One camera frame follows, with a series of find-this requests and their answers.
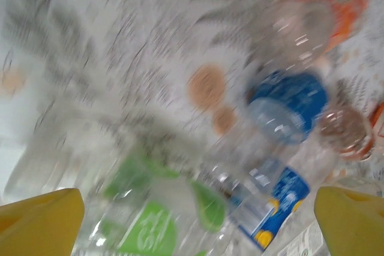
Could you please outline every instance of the clear plastic bottle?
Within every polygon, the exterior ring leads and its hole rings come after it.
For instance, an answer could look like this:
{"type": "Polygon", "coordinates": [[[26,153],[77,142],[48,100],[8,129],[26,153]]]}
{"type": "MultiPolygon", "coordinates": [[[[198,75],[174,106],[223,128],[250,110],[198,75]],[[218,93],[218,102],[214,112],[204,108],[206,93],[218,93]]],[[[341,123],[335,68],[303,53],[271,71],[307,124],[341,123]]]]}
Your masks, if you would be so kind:
{"type": "Polygon", "coordinates": [[[329,109],[319,126],[321,141],[346,161],[363,161],[374,152],[370,121],[351,106],[329,109]]]}
{"type": "Polygon", "coordinates": [[[151,166],[135,182],[137,157],[128,157],[85,199],[75,255],[217,255],[235,229],[225,198],[202,182],[151,166]]]}
{"type": "Polygon", "coordinates": [[[331,38],[335,19],[323,2],[283,1],[270,9],[273,55],[288,64],[311,65],[323,55],[331,38]]]}
{"type": "Polygon", "coordinates": [[[118,121],[58,105],[44,115],[4,198],[71,187],[86,209],[75,254],[220,256],[235,228],[222,194],[149,159],[118,121]]]}
{"type": "Polygon", "coordinates": [[[85,197],[136,142],[117,122],[66,102],[55,103],[35,126],[5,187],[6,202],[71,187],[85,197]]]}
{"type": "MultiPolygon", "coordinates": [[[[280,243],[290,237],[286,223],[294,218],[301,206],[308,205],[310,191],[316,191],[330,171],[334,168],[337,155],[330,149],[324,149],[319,143],[319,135],[313,132],[303,142],[296,155],[291,157],[275,185],[271,203],[274,213],[261,226],[253,237],[254,243],[260,248],[259,254],[276,255],[280,243]]],[[[300,227],[301,220],[292,221],[293,226],[300,227]]]]}
{"type": "Polygon", "coordinates": [[[289,159],[296,148],[272,141],[245,119],[212,147],[199,179],[233,204],[231,220],[253,235],[274,210],[270,195],[285,167],[278,157],[289,159]]]}
{"type": "Polygon", "coordinates": [[[270,138],[299,144],[329,106],[331,64],[321,57],[311,65],[282,65],[272,61],[253,80],[248,115],[270,138]]]}
{"type": "MultiPolygon", "coordinates": [[[[359,176],[340,176],[324,182],[322,185],[336,186],[378,197],[384,196],[384,184],[382,182],[364,179],[359,176]]],[[[302,255],[305,251],[308,252],[308,255],[313,256],[330,255],[313,212],[316,192],[313,191],[308,196],[309,201],[303,204],[286,222],[283,228],[286,237],[283,239],[278,236],[277,239],[280,242],[273,247],[274,249],[267,249],[265,255],[294,256],[302,255]]]]}

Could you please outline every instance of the plastic bottle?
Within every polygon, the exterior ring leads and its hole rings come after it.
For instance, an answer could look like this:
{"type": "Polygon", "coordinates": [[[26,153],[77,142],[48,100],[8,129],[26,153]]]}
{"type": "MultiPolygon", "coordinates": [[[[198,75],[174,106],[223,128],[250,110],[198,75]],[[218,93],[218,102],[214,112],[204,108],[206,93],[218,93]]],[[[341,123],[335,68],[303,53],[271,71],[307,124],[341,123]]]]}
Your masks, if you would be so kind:
{"type": "Polygon", "coordinates": [[[367,7],[368,0],[282,0],[260,20],[257,57],[310,64],[354,36],[367,7]]]}
{"type": "Polygon", "coordinates": [[[122,133],[102,114],[62,104],[37,121],[36,133],[5,187],[6,202],[72,187],[85,197],[136,143],[134,135],[122,133]]]}
{"type": "Polygon", "coordinates": [[[266,64],[253,80],[249,117],[270,138],[299,144],[333,98],[330,72],[331,64],[324,57],[307,67],[266,64]]]}
{"type": "MultiPolygon", "coordinates": [[[[364,179],[358,176],[340,176],[323,183],[326,186],[336,186],[355,190],[378,197],[384,196],[384,184],[378,181],[364,179]]],[[[308,197],[306,202],[292,218],[287,221],[276,240],[277,245],[267,249],[265,255],[294,256],[307,252],[313,256],[329,256],[329,251],[322,236],[320,227],[313,212],[316,191],[308,197]]]]}
{"type": "Polygon", "coordinates": [[[301,144],[298,153],[289,160],[273,189],[270,202],[274,205],[274,213],[256,235],[247,235],[259,247],[259,254],[266,249],[266,255],[275,255],[274,246],[279,245],[282,241],[281,235],[285,234],[284,223],[294,217],[293,212],[301,205],[310,202],[310,199],[307,200],[310,191],[318,189],[334,168],[336,160],[337,155],[330,149],[324,149],[319,143],[318,132],[312,133],[301,144]]]}
{"type": "Polygon", "coordinates": [[[209,151],[199,179],[222,193],[232,204],[231,220],[247,234],[258,232],[274,206],[273,187],[296,146],[279,144],[251,122],[239,122],[209,151]]]}
{"type": "Polygon", "coordinates": [[[370,121],[351,106],[329,109],[319,127],[321,141],[346,161],[364,161],[374,153],[376,141],[370,121]]]}
{"type": "Polygon", "coordinates": [[[75,255],[220,256],[235,228],[222,195],[153,166],[145,157],[129,156],[85,199],[85,206],[75,255]],[[148,174],[140,169],[137,177],[140,160],[148,165],[148,174]],[[128,183],[132,176],[136,180],[128,183]]]}

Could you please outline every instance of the green label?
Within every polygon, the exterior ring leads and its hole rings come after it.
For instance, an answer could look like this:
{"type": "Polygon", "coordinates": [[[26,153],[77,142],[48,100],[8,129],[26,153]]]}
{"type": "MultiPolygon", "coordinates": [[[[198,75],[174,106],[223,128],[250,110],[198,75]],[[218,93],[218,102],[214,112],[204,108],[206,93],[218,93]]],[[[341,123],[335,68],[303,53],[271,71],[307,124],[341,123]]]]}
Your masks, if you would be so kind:
{"type": "Polygon", "coordinates": [[[146,189],[151,183],[151,175],[145,165],[145,158],[143,153],[131,152],[110,180],[104,195],[108,198],[119,198],[131,189],[146,189]]]}
{"type": "Polygon", "coordinates": [[[176,227],[171,214],[156,202],[149,202],[118,251],[150,256],[171,256],[176,246],[176,227]]]}
{"type": "Polygon", "coordinates": [[[226,204],[212,189],[197,181],[191,186],[196,196],[197,214],[203,228],[211,232],[218,232],[226,218],[226,204]]]}
{"type": "Polygon", "coordinates": [[[152,159],[145,158],[144,161],[148,166],[148,168],[150,169],[150,171],[152,171],[152,173],[158,177],[174,178],[174,179],[179,177],[179,173],[161,165],[160,163],[152,159]]]}

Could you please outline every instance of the patterned tablecloth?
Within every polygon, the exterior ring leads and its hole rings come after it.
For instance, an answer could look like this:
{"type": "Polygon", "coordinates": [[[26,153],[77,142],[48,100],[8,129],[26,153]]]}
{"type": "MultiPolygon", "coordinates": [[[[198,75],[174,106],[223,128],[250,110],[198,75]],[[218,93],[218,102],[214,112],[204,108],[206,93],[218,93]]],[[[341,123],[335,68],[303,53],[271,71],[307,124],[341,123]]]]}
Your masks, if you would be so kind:
{"type": "MultiPolygon", "coordinates": [[[[209,146],[241,121],[258,16],[273,1],[0,0],[0,104],[12,103],[30,74],[54,95],[150,133],[152,144],[184,137],[209,146]]],[[[362,30],[329,54],[339,100],[365,115],[384,88],[383,23],[382,0],[370,0],[362,30]]],[[[39,101],[25,105],[44,115],[49,105],[39,101]]],[[[380,162],[366,166],[382,177],[380,162]]]]}

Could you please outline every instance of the blue label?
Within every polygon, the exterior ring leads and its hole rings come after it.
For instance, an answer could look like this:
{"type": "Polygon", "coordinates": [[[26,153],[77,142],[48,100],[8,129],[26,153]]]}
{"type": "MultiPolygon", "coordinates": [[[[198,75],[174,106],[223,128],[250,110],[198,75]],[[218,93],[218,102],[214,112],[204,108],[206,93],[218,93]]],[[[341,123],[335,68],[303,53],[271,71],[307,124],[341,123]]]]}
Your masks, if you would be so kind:
{"type": "Polygon", "coordinates": [[[307,183],[296,172],[286,167],[272,193],[271,203],[275,206],[274,213],[258,231],[247,236],[264,251],[286,218],[297,210],[309,192],[307,183]]]}
{"type": "Polygon", "coordinates": [[[273,72],[261,82],[250,103],[258,98],[270,98],[290,109],[297,115],[295,125],[303,131],[305,138],[328,103],[328,95],[314,75],[286,75],[281,70],[273,72]]]}
{"type": "Polygon", "coordinates": [[[271,203],[266,204],[259,198],[252,197],[251,192],[242,185],[233,190],[230,201],[233,204],[229,205],[231,212],[240,209],[238,213],[230,213],[230,218],[248,237],[256,234],[274,212],[271,203]]]}

